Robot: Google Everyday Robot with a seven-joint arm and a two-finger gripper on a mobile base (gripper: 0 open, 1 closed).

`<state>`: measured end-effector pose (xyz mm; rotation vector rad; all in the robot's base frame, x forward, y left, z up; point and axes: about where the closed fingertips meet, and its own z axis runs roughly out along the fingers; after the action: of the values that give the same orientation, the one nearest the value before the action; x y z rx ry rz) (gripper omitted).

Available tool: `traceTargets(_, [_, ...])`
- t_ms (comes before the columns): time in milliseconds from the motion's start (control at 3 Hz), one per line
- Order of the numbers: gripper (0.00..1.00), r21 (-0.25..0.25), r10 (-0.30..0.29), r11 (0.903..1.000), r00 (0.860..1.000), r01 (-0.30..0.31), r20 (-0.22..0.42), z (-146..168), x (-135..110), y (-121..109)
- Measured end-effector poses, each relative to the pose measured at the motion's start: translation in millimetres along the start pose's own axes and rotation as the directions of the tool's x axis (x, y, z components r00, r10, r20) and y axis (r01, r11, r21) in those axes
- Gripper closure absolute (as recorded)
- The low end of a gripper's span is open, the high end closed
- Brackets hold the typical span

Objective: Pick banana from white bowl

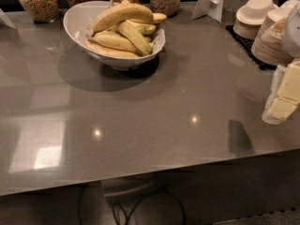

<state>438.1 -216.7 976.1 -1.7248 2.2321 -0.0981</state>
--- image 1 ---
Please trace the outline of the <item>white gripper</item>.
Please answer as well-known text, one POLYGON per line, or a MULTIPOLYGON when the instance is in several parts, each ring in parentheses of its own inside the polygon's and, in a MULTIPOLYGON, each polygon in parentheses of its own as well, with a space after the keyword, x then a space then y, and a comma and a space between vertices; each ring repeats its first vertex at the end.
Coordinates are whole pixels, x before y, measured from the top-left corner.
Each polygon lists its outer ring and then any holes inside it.
MULTIPOLYGON (((300 3, 288 14, 282 31, 284 50, 294 58, 300 57, 300 3)), ((300 105, 300 61, 277 66, 273 74, 270 95, 264 105, 262 120, 278 125, 286 121, 300 105)))

